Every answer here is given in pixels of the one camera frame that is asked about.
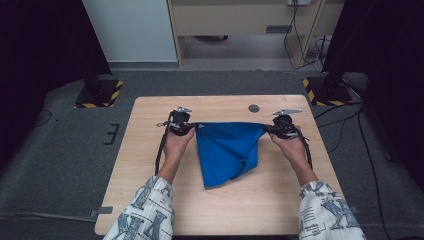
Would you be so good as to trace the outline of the black curtain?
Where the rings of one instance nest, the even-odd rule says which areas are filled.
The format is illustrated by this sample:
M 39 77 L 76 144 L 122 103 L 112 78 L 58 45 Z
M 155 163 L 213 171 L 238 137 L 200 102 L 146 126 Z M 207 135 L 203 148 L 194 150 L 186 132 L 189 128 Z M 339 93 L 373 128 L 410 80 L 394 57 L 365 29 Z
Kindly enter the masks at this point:
M 367 76 L 374 126 L 424 191 L 424 0 L 345 0 L 324 71 Z
M 46 94 L 111 72 L 82 0 L 0 0 L 0 170 Z

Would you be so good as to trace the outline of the blue cloth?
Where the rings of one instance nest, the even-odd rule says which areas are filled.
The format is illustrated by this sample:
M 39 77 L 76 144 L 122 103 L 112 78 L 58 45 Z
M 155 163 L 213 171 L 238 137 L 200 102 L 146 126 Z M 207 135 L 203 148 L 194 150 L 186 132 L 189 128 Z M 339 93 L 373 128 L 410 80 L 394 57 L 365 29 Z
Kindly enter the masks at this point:
M 264 134 L 261 123 L 200 122 L 196 140 L 204 187 L 219 187 L 256 168 Z

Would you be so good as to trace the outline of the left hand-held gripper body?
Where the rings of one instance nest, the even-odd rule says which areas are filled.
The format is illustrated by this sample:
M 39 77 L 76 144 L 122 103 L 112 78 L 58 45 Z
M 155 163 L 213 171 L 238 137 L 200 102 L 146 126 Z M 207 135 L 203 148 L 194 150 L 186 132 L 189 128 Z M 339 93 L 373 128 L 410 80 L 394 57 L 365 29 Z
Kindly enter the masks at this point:
M 165 132 L 171 131 L 177 136 L 184 136 L 195 127 L 194 123 L 189 122 L 190 112 L 190 108 L 178 106 L 169 113 L 168 119 L 163 123 L 158 123 L 157 127 L 165 126 Z

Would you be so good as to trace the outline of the white cabinet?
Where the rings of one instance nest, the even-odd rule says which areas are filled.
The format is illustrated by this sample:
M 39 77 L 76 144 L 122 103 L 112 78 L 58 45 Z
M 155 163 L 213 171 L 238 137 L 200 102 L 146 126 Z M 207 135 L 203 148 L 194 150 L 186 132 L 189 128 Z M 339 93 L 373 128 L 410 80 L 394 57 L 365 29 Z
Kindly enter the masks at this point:
M 110 63 L 176 62 L 167 0 L 82 0 Z

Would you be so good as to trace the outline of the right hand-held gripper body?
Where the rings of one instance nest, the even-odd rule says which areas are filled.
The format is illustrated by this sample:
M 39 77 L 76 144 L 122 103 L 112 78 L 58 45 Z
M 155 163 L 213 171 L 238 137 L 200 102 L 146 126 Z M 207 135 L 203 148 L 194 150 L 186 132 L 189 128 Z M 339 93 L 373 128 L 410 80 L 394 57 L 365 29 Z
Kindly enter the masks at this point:
M 278 131 L 275 134 L 278 138 L 289 139 L 301 135 L 301 132 L 295 127 L 291 118 L 291 114 L 300 112 L 300 109 L 283 109 L 274 112 L 275 118 L 273 119 L 273 123 L 276 128 L 274 130 Z

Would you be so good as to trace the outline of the person's left hand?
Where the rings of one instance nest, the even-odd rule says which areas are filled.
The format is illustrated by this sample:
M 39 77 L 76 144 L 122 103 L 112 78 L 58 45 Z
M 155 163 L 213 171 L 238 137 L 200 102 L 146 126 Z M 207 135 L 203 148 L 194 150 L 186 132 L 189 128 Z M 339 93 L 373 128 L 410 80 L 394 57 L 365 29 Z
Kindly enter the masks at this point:
M 165 164 L 175 165 L 179 163 L 185 153 L 188 143 L 194 136 L 195 131 L 193 129 L 183 136 L 169 133 L 164 145 Z

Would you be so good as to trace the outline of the person's right hand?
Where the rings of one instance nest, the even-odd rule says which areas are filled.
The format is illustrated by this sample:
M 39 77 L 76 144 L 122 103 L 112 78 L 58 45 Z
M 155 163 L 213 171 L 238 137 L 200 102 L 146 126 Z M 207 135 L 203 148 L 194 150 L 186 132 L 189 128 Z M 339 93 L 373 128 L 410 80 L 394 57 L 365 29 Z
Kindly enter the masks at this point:
M 305 147 L 299 137 L 281 139 L 277 135 L 271 134 L 270 138 L 281 149 L 293 168 L 310 169 Z

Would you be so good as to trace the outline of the black stand with striped base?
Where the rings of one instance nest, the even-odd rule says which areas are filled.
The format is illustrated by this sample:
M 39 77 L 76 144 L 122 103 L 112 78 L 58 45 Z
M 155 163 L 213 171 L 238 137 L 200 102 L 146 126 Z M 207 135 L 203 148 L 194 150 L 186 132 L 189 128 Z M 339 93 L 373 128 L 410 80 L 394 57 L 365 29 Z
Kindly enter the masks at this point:
M 111 107 L 119 96 L 123 82 L 117 79 L 100 80 L 91 71 L 83 74 L 84 86 L 75 100 L 76 108 Z
M 307 97 L 314 106 L 349 105 L 352 97 L 340 76 L 327 73 L 322 76 L 309 76 L 302 80 Z

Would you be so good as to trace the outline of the black floor tape marker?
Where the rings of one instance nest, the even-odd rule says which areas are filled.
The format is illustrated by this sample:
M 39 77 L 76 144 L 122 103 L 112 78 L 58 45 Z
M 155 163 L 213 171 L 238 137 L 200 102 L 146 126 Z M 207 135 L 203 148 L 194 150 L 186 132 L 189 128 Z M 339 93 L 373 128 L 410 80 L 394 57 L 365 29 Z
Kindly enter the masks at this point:
M 116 136 L 119 132 L 120 124 L 119 123 L 113 123 L 111 124 L 111 127 L 114 129 L 112 131 L 107 132 L 107 135 L 110 137 L 110 139 L 103 143 L 104 145 L 113 145 L 116 139 Z

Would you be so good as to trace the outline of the light wooden desk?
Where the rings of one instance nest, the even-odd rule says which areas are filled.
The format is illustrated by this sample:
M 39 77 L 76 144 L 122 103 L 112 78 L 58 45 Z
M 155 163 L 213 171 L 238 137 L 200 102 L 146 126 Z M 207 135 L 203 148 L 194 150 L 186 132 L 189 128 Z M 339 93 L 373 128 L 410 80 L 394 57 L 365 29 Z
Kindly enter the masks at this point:
M 188 36 L 264 35 L 267 25 L 291 25 L 285 44 L 294 64 L 306 62 L 312 40 L 333 34 L 346 0 L 312 0 L 287 6 L 287 0 L 167 0 L 179 61 Z

